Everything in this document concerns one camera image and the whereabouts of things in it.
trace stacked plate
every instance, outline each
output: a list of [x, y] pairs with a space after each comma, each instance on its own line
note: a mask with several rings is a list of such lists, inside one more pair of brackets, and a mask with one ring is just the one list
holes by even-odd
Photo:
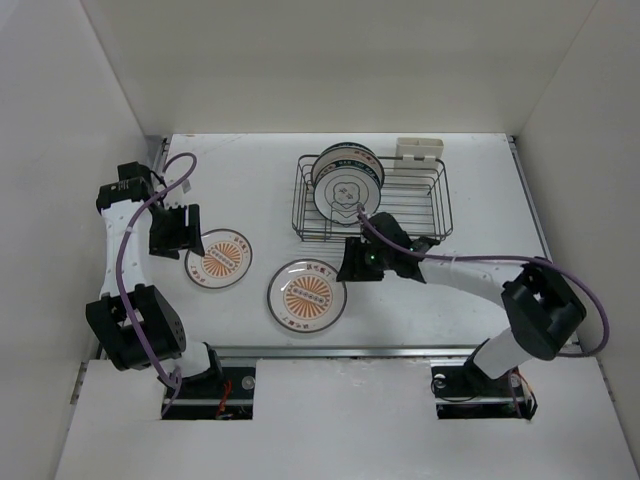
[[332, 222], [352, 225], [358, 221], [358, 204], [369, 213], [380, 206], [384, 168], [364, 145], [337, 143], [318, 156], [311, 182], [318, 212]]

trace orange patterned plate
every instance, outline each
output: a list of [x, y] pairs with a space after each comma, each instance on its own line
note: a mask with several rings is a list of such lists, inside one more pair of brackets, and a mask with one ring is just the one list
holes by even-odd
[[313, 333], [333, 325], [347, 304], [338, 272], [320, 260], [302, 259], [278, 270], [267, 290], [269, 310], [283, 327]]
[[189, 278], [204, 288], [224, 288], [238, 282], [249, 270], [251, 244], [234, 230], [202, 234], [204, 257], [187, 252], [184, 261]]

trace wire dish rack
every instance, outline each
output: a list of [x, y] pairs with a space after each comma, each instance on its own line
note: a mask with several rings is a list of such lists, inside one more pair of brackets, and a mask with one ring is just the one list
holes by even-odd
[[[312, 242], [343, 242], [360, 235], [360, 226], [327, 220], [313, 202], [311, 169], [318, 155], [298, 159], [291, 223], [298, 236]], [[432, 168], [404, 168], [401, 157], [378, 157], [385, 171], [377, 212], [395, 217], [410, 237], [444, 240], [453, 231], [449, 183], [444, 163], [436, 159]]]

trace red wire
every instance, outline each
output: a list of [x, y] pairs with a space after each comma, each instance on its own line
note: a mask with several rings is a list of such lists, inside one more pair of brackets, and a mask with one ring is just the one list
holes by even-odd
[[225, 404], [227, 403], [227, 400], [229, 399], [229, 395], [231, 395], [231, 388], [232, 388], [231, 379], [229, 379], [224, 384], [224, 395], [223, 395], [222, 399], [220, 400], [220, 404], [218, 405], [218, 411], [216, 412], [216, 418], [218, 418], [218, 416], [222, 412], [224, 412]]

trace white wall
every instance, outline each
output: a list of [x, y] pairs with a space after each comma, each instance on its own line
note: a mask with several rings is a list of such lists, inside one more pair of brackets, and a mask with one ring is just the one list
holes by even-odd
[[[604, 300], [602, 362], [640, 462], [640, 3], [600, 0], [518, 146], [554, 259]], [[581, 338], [600, 336], [592, 315]]]
[[595, 0], [83, 3], [147, 133], [514, 133]]
[[0, 477], [51, 475], [104, 272], [97, 189], [141, 130], [77, 0], [0, 4]]

